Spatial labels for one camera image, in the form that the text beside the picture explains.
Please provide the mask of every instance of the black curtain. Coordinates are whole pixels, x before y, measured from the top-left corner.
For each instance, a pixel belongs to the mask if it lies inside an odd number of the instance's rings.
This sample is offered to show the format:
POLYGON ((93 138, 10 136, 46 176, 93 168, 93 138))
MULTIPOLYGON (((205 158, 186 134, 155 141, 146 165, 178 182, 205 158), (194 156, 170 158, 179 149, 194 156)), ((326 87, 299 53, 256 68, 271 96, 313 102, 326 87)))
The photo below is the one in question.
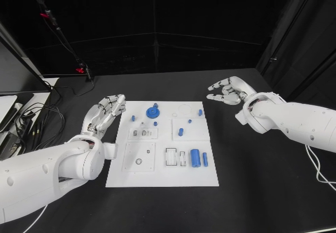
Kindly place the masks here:
MULTIPOLYGON (((95 75, 256 67, 287 0, 46 0, 95 75)), ((42 73, 75 59, 35 0, 0 3, 0 21, 42 73)))
MULTIPOLYGON (((292 1, 289 5, 286 16, 257 66, 260 72, 303 2, 303 0, 292 1)), ((335 49, 336 1, 309 0, 276 54, 277 61, 271 63, 264 74, 274 92, 286 100, 336 109, 336 66, 335 58, 329 59, 335 49), (320 67, 325 69, 310 79, 320 67)))

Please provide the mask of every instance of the black table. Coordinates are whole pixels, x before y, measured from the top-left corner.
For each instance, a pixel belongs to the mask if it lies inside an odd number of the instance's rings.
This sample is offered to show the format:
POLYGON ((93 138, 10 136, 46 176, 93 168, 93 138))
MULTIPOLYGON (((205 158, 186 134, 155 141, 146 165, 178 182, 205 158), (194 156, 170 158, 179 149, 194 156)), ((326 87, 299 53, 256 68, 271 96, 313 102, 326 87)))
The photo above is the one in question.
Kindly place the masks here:
MULTIPOLYGON (((256 69, 103 76, 81 97, 61 90, 67 128, 58 143, 80 133, 91 106, 108 95, 204 101, 219 187, 106 188, 106 161, 100 177, 48 206, 31 233, 299 233, 336 227, 336 192, 315 179, 305 145, 277 130, 258 134, 243 126, 235 119, 243 104, 207 99, 208 87, 231 76, 258 92, 271 91, 256 69)), ((58 86, 65 85, 78 93, 91 87, 84 78, 62 78, 58 86)), ((120 117, 104 142, 114 142, 119 123, 120 117)), ((46 137, 58 127, 52 114, 46 137)), ((0 225, 0 231, 22 232, 39 213, 0 225)))

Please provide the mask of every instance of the blue cylinder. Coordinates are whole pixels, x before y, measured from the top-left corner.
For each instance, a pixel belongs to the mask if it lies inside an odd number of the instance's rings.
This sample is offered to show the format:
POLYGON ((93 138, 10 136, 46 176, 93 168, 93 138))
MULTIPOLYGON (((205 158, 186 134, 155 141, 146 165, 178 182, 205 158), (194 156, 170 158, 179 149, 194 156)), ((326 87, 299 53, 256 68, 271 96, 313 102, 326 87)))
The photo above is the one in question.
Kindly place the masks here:
POLYGON ((199 157, 198 149, 192 149, 191 156, 192 156, 192 167, 201 167, 201 157, 199 157))
POLYGON ((208 156, 207 156, 205 152, 204 152, 204 164, 205 164, 205 166, 208 166, 208 156))
POLYGON ((183 129, 181 128, 181 130, 179 130, 179 136, 182 137, 182 135, 183 135, 183 129))
POLYGON ((160 115, 159 108, 156 107, 149 108, 146 111, 146 115, 150 119, 155 119, 160 115))

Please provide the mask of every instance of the robotic hand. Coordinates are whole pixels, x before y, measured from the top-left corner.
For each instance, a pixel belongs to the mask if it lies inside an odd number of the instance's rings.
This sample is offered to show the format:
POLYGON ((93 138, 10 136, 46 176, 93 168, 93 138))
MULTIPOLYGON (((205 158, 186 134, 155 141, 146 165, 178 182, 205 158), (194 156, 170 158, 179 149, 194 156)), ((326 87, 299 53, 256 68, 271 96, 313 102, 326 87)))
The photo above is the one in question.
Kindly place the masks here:
POLYGON ((126 111, 124 95, 108 96, 90 109, 81 135, 64 145, 0 161, 0 224, 41 209, 100 175, 117 144, 101 138, 126 111))
POLYGON ((336 152, 336 111, 315 105, 287 103, 270 93, 257 93, 254 88, 238 77, 215 83, 208 89, 222 87, 224 95, 208 95, 207 98, 227 104, 240 104, 243 110, 237 119, 248 124, 258 133, 271 129, 283 131, 289 139, 323 150, 336 152))

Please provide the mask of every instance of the red clip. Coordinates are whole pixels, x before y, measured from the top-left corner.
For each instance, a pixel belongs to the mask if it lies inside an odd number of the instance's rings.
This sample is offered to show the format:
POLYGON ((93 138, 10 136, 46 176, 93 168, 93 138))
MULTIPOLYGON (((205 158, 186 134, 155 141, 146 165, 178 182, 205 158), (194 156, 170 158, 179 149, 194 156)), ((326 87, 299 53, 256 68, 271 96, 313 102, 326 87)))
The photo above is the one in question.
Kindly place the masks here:
POLYGON ((78 73, 81 73, 81 74, 84 73, 84 68, 77 68, 75 70, 78 73))
POLYGON ((48 14, 45 14, 45 13, 41 13, 41 16, 45 18, 49 18, 48 14))

